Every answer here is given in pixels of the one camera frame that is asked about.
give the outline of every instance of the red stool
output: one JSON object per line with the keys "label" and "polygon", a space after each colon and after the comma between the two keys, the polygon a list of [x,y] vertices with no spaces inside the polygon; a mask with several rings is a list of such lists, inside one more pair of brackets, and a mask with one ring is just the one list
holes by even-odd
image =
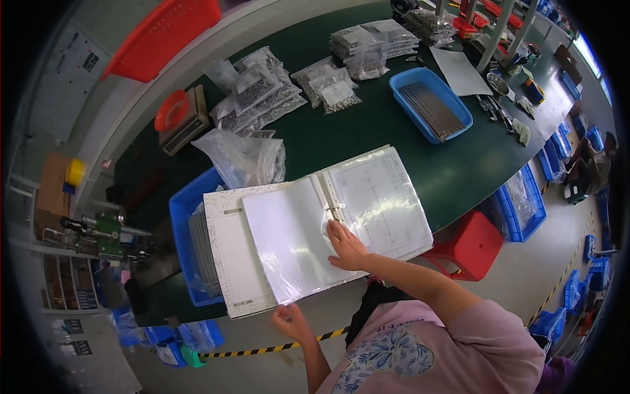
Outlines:
{"label": "red stool", "polygon": [[[448,243],[435,243],[433,249],[422,256],[452,279],[478,282],[490,270],[501,246],[501,233],[481,212],[472,209],[462,217],[461,226]],[[435,258],[450,260],[461,272],[448,273]]]}

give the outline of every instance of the pink t-shirt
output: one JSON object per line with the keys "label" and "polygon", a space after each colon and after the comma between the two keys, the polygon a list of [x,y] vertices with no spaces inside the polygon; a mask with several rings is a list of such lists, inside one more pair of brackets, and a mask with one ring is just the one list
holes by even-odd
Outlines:
{"label": "pink t-shirt", "polygon": [[317,393],[532,393],[545,353],[494,301],[447,330],[421,301],[379,305]]}

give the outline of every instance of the yellow tape roll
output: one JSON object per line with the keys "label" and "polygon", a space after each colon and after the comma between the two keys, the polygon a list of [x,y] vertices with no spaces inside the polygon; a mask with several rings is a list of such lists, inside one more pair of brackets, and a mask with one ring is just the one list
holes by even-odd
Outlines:
{"label": "yellow tape roll", "polygon": [[79,186],[85,175],[85,166],[79,159],[72,159],[66,170],[66,183],[72,186]]}

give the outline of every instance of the floral print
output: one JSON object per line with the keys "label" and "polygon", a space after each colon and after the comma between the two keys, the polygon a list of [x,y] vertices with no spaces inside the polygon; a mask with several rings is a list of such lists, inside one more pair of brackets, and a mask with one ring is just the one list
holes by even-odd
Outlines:
{"label": "floral print", "polygon": [[433,352],[419,343],[408,331],[414,322],[383,332],[363,341],[346,355],[350,364],[340,374],[333,394],[352,394],[370,375],[378,371],[392,371],[400,377],[418,376],[434,364]]}

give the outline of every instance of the digital scale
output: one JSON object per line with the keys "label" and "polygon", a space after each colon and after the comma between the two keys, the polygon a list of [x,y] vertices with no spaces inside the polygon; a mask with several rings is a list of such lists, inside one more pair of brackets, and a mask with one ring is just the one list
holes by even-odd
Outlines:
{"label": "digital scale", "polygon": [[169,156],[176,154],[210,125],[202,85],[197,85],[186,92],[186,102],[190,105],[182,120],[174,126],[173,130],[159,133],[159,146]]}

